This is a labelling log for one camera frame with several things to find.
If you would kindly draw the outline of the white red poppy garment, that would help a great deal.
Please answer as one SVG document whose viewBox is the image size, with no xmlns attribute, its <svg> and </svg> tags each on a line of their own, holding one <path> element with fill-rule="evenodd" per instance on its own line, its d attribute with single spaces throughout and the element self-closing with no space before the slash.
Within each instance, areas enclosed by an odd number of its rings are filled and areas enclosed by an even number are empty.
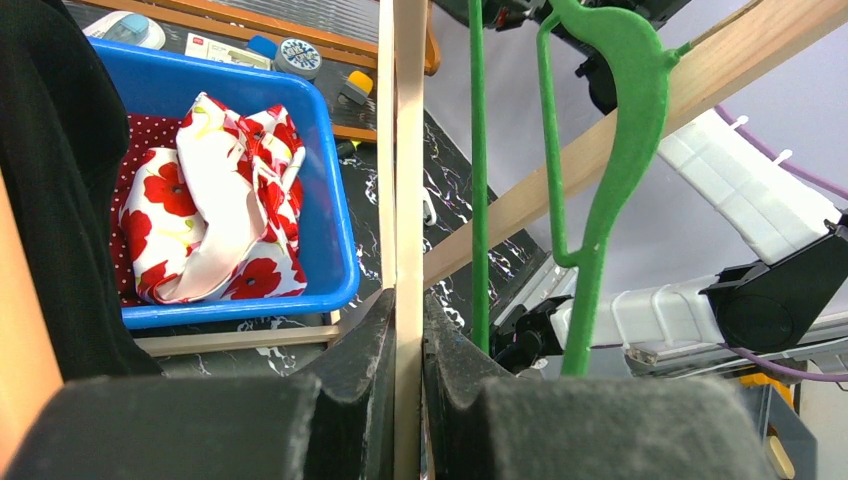
<svg viewBox="0 0 848 480">
<path fill-rule="evenodd" d="M 121 213 L 139 298 L 170 305 L 302 294 L 305 154 L 283 105 L 242 115 L 200 93 L 175 147 L 141 157 Z"/>
</svg>

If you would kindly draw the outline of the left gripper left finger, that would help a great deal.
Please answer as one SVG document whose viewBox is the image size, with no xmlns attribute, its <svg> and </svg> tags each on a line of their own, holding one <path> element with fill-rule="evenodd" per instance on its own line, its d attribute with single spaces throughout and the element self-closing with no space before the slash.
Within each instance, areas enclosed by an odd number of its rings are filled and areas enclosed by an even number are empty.
<svg viewBox="0 0 848 480">
<path fill-rule="evenodd" d="M 388 479 L 395 292 L 286 377 L 137 377 L 66 385 L 9 479 Z"/>
</svg>

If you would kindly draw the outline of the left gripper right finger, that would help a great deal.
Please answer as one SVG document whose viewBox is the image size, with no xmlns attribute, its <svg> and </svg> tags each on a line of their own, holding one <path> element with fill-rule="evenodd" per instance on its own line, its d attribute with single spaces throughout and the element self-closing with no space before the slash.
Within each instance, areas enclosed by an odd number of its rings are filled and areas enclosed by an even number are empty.
<svg viewBox="0 0 848 480">
<path fill-rule="evenodd" d="M 433 479 L 770 479 L 739 394 L 699 379 L 526 379 L 424 301 Z"/>
</svg>

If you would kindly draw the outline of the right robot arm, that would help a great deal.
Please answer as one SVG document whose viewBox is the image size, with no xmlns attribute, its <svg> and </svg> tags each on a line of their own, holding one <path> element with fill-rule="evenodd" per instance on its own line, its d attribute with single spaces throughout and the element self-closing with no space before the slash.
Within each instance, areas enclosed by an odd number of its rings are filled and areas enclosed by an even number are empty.
<svg viewBox="0 0 848 480">
<path fill-rule="evenodd" d="M 596 347 L 782 352 L 847 274 L 836 207 L 715 111 L 847 20 L 843 1 L 755 1 L 665 46 L 642 18 L 558 1 L 504 40 L 472 29 L 471 152 L 508 190 L 424 259 L 432 284 L 529 229 L 576 272 L 548 320 L 563 371 Z"/>
</svg>

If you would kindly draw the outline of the red polka dot skirt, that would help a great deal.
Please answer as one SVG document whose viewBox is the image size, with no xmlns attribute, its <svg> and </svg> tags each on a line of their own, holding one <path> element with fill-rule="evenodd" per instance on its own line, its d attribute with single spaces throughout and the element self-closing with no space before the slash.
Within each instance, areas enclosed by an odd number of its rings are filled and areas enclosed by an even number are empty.
<svg viewBox="0 0 848 480">
<path fill-rule="evenodd" d="M 177 117 L 155 117 L 128 114 L 130 143 L 121 160 L 117 180 L 113 189 L 110 207 L 111 233 L 109 249 L 113 273 L 122 308 L 144 305 L 135 290 L 135 277 L 125 236 L 119 220 L 133 184 L 141 157 L 149 148 L 175 147 L 176 131 L 181 123 Z"/>
</svg>

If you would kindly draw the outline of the cream wooden hanger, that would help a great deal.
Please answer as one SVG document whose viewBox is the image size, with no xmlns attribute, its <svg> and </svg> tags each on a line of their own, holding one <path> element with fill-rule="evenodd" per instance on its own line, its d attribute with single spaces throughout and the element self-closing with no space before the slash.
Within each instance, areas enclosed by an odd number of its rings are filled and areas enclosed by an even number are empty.
<svg viewBox="0 0 848 480">
<path fill-rule="evenodd" d="M 63 380 L 7 189 L 1 187 L 1 470 Z"/>
</svg>

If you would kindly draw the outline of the green velvet hanger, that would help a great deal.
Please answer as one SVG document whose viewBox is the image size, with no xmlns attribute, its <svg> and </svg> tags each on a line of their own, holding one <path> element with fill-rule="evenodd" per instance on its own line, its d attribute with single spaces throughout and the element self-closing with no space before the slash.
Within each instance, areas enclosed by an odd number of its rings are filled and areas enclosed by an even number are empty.
<svg viewBox="0 0 848 480">
<path fill-rule="evenodd" d="M 576 297 L 567 330 L 561 373 L 584 376 L 590 351 L 609 237 L 613 226 L 647 172 L 665 131 L 672 69 L 693 46 L 663 46 L 656 30 L 641 15 L 619 7 L 587 7 L 579 1 L 554 1 L 536 35 L 536 55 L 543 117 L 547 191 L 555 262 L 577 271 Z M 593 173 L 599 185 L 593 198 L 583 242 L 569 251 L 564 181 L 559 142 L 550 35 L 562 26 L 591 46 L 610 67 L 615 86 L 615 132 L 606 162 Z"/>
</svg>

